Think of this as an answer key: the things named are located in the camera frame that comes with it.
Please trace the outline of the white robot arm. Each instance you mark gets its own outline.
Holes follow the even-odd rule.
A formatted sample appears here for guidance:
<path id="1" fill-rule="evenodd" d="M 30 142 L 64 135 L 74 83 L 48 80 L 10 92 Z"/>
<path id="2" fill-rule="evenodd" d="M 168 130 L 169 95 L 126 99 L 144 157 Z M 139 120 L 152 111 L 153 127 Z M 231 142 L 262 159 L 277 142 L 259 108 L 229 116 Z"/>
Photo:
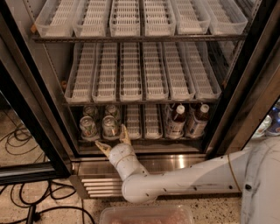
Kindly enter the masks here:
<path id="1" fill-rule="evenodd" d="M 240 193 L 241 224 L 280 224 L 279 137 L 162 174 L 150 174 L 139 162 L 126 127 L 122 127 L 119 144 L 94 143 L 115 167 L 122 180 L 122 196 L 130 203 L 176 193 Z"/>

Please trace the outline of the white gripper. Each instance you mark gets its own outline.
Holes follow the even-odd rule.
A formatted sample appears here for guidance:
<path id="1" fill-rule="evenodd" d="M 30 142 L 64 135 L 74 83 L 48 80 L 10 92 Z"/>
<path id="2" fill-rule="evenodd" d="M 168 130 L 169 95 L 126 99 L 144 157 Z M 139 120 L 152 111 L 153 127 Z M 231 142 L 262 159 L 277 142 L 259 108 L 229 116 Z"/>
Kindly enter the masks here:
<path id="1" fill-rule="evenodd" d="M 131 141 L 129 133 L 124 124 L 121 125 L 121 134 L 119 137 L 121 143 L 111 148 L 110 145 L 95 141 L 95 145 L 99 150 L 109 159 L 111 164 L 117 164 L 120 160 L 127 156 L 135 156 L 133 147 L 131 146 Z"/>

